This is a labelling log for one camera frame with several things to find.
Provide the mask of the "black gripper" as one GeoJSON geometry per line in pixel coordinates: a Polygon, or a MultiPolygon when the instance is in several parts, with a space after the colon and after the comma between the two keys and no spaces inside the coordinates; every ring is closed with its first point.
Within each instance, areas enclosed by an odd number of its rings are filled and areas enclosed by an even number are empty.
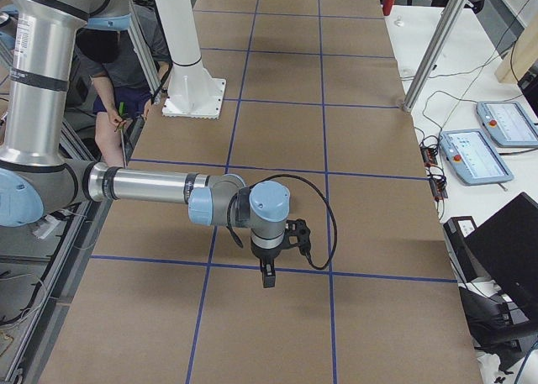
{"type": "Polygon", "coordinates": [[[266,249],[259,246],[253,239],[251,240],[251,252],[260,260],[260,271],[264,288],[273,288],[276,284],[276,270],[273,259],[277,258],[281,251],[282,249],[279,245],[266,249]]]}

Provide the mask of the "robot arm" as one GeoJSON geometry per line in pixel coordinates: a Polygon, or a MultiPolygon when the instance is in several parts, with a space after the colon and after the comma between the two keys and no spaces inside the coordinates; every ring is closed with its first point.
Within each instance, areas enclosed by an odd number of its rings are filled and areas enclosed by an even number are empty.
{"type": "Polygon", "coordinates": [[[184,203],[196,224],[248,228],[264,287],[289,246],[289,190],[275,181],[247,187],[233,174],[138,171],[60,155],[61,125],[76,32],[126,30],[129,0],[12,0],[18,25],[1,148],[1,224],[19,227],[84,201],[184,203]]]}

